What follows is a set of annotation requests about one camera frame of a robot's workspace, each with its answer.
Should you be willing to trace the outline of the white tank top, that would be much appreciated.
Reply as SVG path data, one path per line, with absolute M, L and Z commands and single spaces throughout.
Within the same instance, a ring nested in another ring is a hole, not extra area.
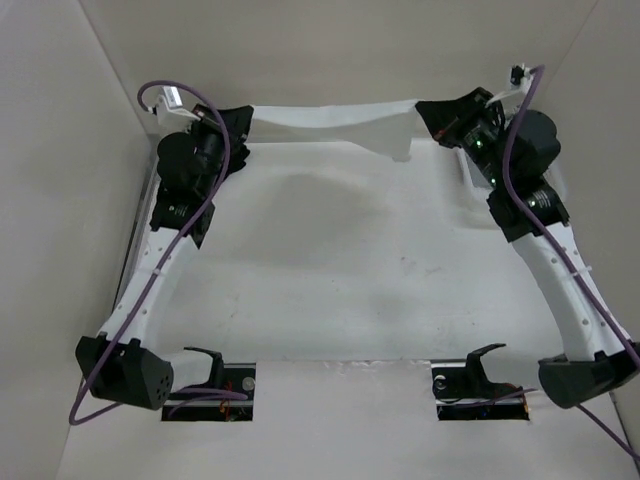
M 416 99 L 316 107 L 255 106 L 253 118 L 309 141 L 344 141 L 395 162 L 410 159 Z

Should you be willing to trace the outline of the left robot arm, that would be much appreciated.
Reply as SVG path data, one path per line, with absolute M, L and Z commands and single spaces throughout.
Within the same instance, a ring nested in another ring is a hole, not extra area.
M 253 107 L 243 106 L 214 114 L 198 104 L 185 130 L 159 141 L 160 183 L 148 244 L 109 319 L 96 336 L 84 336 L 76 346 L 85 387 L 93 397 L 158 410 L 184 389 L 206 399 L 223 390 L 220 353 L 186 347 L 160 355 L 155 344 L 177 282 L 209 231 L 213 189 L 246 164 L 253 113 Z

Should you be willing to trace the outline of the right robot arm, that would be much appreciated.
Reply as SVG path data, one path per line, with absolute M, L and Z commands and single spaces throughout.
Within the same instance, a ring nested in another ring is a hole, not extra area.
M 561 151 L 553 120 L 530 109 L 509 117 L 483 88 L 421 100 L 416 110 L 431 137 L 462 150 L 488 182 L 489 212 L 552 313 L 563 351 L 538 362 L 550 400 L 570 409 L 629 382 L 639 372 L 639 345 L 599 294 L 568 211 L 545 177 Z

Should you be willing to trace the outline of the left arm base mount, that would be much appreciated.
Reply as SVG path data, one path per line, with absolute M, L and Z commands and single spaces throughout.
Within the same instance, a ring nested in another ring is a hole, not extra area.
M 163 422 L 250 422 L 257 365 L 227 363 L 221 353 L 186 347 L 170 357 L 176 378 L 161 409 Z

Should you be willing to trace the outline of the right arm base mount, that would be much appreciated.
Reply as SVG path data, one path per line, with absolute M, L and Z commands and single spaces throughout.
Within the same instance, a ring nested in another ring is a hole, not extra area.
M 463 359 L 433 360 L 432 394 L 439 421 L 528 421 L 527 391 L 511 383 L 491 381 L 482 357 L 505 347 L 493 343 L 471 351 Z

